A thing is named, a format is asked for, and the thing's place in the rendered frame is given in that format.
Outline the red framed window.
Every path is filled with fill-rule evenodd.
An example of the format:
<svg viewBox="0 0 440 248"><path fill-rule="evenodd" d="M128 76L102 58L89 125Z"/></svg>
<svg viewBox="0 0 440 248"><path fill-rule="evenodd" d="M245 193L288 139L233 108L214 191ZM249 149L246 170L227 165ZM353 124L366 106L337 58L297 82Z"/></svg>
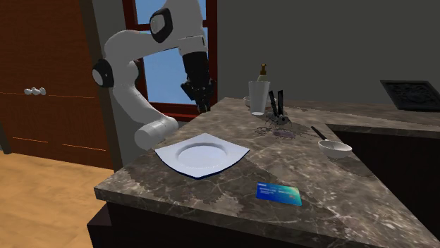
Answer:
<svg viewBox="0 0 440 248"><path fill-rule="evenodd" d="M149 32L149 18L166 0L122 0L126 27ZM198 0L207 38L209 74L217 79L217 0ZM181 89L186 79L177 49L159 52L139 60L142 75L138 90L157 110L178 121L189 122L199 115L194 101Z"/></svg>

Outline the tall white cup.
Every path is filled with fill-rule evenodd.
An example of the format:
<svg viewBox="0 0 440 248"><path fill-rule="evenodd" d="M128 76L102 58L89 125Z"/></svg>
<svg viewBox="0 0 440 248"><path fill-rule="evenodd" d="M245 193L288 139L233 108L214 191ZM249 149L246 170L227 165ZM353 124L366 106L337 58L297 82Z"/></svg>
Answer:
<svg viewBox="0 0 440 248"><path fill-rule="evenodd" d="M250 112L252 115L261 116L264 114L269 86L269 81L249 81Z"/></svg>

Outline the white square plate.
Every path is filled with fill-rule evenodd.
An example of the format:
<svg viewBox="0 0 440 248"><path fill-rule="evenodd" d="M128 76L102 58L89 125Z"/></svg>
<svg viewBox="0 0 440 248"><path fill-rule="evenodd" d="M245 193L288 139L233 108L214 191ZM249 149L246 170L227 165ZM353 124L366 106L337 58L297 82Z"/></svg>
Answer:
<svg viewBox="0 0 440 248"><path fill-rule="evenodd" d="M249 149L202 133L154 151L175 171L192 178L203 178L233 166L249 152Z"/></svg>

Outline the blue card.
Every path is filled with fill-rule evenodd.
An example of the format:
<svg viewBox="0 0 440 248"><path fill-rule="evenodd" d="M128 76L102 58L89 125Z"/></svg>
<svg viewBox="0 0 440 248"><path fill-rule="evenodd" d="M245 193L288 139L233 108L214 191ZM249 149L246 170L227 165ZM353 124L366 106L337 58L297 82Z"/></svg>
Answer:
<svg viewBox="0 0 440 248"><path fill-rule="evenodd" d="M256 198L295 206L302 205L298 188L266 182L257 183Z"/></svg>

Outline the brown wooden cupboard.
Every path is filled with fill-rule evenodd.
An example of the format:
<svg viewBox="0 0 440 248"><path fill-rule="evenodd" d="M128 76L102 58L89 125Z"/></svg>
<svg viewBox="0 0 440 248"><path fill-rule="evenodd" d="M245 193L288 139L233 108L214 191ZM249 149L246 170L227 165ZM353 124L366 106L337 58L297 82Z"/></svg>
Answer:
<svg viewBox="0 0 440 248"><path fill-rule="evenodd" d="M0 124L15 154L112 168L92 0L0 0Z"/></svg>

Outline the black hob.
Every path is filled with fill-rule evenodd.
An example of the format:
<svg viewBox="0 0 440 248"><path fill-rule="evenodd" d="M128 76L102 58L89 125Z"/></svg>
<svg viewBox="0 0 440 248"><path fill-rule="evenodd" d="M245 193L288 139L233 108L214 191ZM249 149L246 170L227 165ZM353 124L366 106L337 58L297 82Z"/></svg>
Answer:
<svg viewBox="0 0 440 248"><path fill-rule="evenodd" d="M398 110L440 112L440 93L426 80L381 80Z"/></svg>

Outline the black two-handled kitchen tool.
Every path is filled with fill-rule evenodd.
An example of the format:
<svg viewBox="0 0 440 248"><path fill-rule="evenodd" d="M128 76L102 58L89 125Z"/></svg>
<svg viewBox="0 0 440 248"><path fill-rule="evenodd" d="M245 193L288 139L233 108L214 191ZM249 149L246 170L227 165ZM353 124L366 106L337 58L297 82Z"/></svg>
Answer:
<svg viewBox="0 0 440 248"><path fill-rule="evenodd" d="M288 116L285 115L283 109L283 90L279 90L277 94L278 101L275 101L274 93L269 91L272 112L269 113L268 118L275 125L285 125L286 123L291 123Z"/></svg>

